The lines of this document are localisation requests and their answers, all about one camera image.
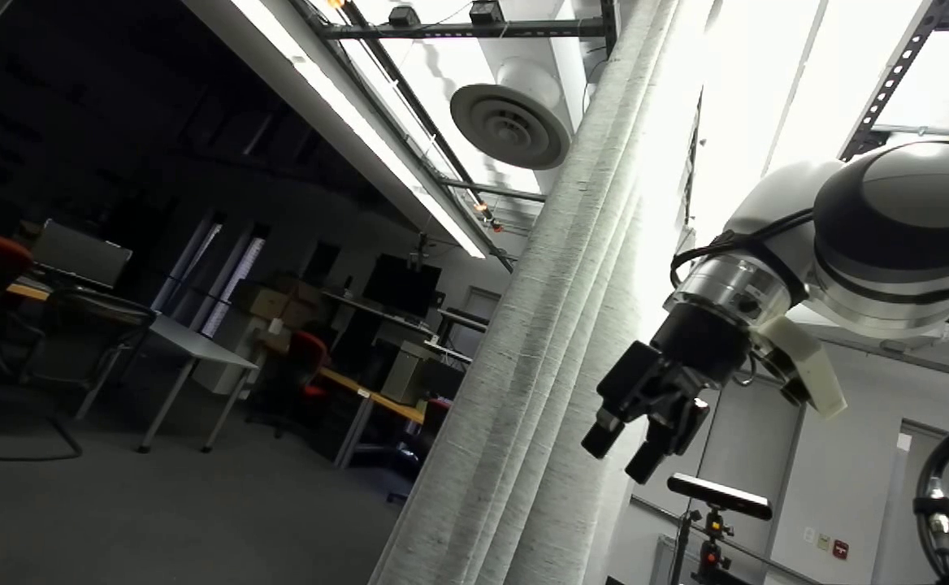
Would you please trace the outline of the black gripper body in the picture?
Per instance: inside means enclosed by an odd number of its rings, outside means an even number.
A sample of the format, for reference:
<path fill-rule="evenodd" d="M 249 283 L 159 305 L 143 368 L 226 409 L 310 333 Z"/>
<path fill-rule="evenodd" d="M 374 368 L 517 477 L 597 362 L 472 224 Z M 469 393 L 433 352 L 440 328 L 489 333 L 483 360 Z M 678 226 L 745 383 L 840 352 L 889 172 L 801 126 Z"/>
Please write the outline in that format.
<path fill-rule="evenodd" d="M 676 305 L 650 342 L 635 342 L 597 383 L 597 423 L 608 433 L 638 414 L 678 427 L 705 383 L 724 383 L 749 357 L 745 324 L 705 307 Z"/>

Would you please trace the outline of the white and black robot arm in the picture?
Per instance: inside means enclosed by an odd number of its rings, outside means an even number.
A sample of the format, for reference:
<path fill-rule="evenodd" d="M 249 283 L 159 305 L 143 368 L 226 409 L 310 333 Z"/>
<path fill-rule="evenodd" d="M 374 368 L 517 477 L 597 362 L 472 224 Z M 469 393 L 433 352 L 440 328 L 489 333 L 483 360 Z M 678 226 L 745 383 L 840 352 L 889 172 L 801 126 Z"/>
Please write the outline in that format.
<path fill-rule="evenodd" d="M 639 419 L 648 438 L 628 474 L 650 477 L 696 438 L 702 393 L 752 357 L 794 401 L 840 413 L 831 362 L 791 322 L 801 305 L 861 337 L 911 337 L 949 317 L 949 139 L 764 175 L 719 238 L 668 259 L 666 317 L 600 378 L 582 448 L 600 457 Z"/>

